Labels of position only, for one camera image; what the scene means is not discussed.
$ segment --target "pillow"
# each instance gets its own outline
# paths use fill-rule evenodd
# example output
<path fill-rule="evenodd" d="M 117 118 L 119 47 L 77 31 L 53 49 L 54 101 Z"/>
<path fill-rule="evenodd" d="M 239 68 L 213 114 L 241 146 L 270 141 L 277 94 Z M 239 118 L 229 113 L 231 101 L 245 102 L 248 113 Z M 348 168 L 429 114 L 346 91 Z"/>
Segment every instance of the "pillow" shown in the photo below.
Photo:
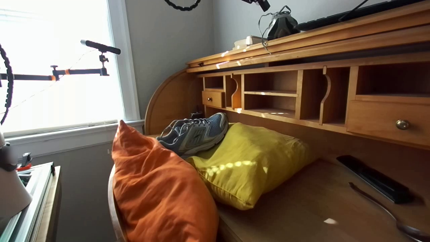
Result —
<path fill-rule="evenodd" d="M 112 157 L 128 240 L 217 240 L 215 200 L 191 164 L 123 121 Z"/>
<path fill-rule="evenodd" d="M 217 200 L 238 209 L 258 199 L 316 160 L 304 141 L 262 126 L 233 123 L 215 148 L 191 156 Z"/>

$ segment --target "window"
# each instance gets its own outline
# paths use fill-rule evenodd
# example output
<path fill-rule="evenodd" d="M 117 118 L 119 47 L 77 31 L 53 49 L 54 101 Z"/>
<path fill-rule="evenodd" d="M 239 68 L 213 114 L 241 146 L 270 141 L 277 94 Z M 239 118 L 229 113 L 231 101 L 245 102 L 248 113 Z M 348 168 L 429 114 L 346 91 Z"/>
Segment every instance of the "window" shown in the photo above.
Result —
<path fill-rule="evenodd" d="M 59 70 L 100 68 L 101 52 L 81 44 L 81 40 L 116 47 L 128 43 L 127 31 L 113 37 L 113 31 L 124 31 L 124 27 L 112 28 L 119 24 L 119 17 L 121 21 L 119 4 L 119 0 L 0 0 L 0 44 L 14 74 L 50 75 L 51 64 L 58 64 Z M 3 125 L 4 133 L 29 134 L 116 122 L 120 118 L 139 119 L 136 94 L 131 92 L 135 82 L 131 56 L 124 56 L 131 55 L 131 51 L 123 51 L 121 55 L 105 53 L 109 76 L 61 75 L 57 82 L 16 79 L 12 106 Z M 6 91 L 7 80 L 3 79 L 2 107 Z"/>

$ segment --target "orange pillow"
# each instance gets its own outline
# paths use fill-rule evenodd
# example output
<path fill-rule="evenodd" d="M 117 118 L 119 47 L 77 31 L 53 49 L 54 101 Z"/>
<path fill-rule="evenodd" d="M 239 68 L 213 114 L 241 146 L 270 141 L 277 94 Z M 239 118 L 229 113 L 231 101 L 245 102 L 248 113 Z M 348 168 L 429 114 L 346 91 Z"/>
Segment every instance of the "orange pillow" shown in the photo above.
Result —
<path fill-rule="evenodd" d="M 112 157 L 128 240 L 217 240 L 217 205 L 191 164 L 123 121 Z"/>

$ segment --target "window sill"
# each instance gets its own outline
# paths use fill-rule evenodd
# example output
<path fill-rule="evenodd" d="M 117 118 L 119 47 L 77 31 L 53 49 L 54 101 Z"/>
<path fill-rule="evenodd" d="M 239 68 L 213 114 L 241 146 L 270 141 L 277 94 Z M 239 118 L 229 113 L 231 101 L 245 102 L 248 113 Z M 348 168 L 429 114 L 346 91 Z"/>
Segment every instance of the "window sill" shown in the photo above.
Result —
<path fill-rule="evenodd" d="M 127 123 L 143 131 L 143 119 L 131 121 Z M 109 123 L 45 134 L 11 137 L 6 138 L 6 141 L 11 144 L 14 156 L 18 158 L 26 152 L 31 152 L 33 156 L 46 156 L 97 144 L 112 142 L 116 131 L 117 123 Z"/>

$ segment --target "drawer knob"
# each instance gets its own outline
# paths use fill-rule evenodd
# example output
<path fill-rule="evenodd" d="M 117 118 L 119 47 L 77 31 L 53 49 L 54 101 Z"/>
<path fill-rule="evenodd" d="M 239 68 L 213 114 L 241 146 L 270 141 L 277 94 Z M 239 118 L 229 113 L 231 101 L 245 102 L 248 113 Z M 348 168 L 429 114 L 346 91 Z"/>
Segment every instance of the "drawer knob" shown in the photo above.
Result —
<path fill-rule="evenodd" d="M 397 119 L 395 126 L 401 130 L 406 130 L 411 126 L 411 123 L 407 119 Z"/>

